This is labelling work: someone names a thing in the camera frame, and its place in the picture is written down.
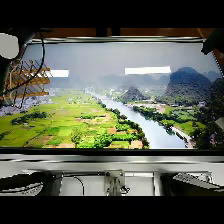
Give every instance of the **metal bracket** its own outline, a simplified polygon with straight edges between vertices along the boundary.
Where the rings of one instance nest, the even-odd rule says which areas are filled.
[[[125,173],[122,170],[106,171],[104,180],[108,196],[122,196],[122,190],[125,190]]]

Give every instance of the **green field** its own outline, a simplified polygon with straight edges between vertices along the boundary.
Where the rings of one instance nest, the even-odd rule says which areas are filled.
[[[14,118],[22,117],[24,114],[1,117],[0,134],[3,133],[3,137],[0,146],[92,148],[96,136],[107,134],[109,128],[115,128],[118,124],[117,116],[113,112],[106,111],[83,91],[66,90],[52,97],[52,101],[54,104],[30,108],[26,114],[46,112],[47,117],[29,119],[27,125],[12,124]],[[73,130],[81,133],[81,139],[77,144],[71,141]],[[112,142],[109,148],[116,148],[117,145],[128,148],[129,142],[119,142]]]

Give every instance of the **farmland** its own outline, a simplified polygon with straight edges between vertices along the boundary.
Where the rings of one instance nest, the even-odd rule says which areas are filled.
[[[25,114],[1,117],[0,146],[133,148],[133,142],[139,140],[130,134],[133,128],[119,124],[115,113],[81,90],[61,90],[51,99],[54,104],[42,104]]]

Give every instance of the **display screen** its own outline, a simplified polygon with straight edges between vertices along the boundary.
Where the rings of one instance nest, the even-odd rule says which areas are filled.
[[[21,108],[1,107],[0,146],[222,148],[224,81],[213,54],[201,49],[202,43],[45,44],[46,95],[35,94],[34,82],[33,95],[16,99]],[[34,44],[23,60],[41,57],[41,44]]]

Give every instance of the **lcd panel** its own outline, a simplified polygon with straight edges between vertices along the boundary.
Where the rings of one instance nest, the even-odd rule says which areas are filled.
[[[222,148],[224,81],[212,53],[201,49],[170,42],[45,44],[45,64],[55,74],[45,85],[49,95],[0,109],[0,146]],[[41,57],[35,44],[23,60]]]

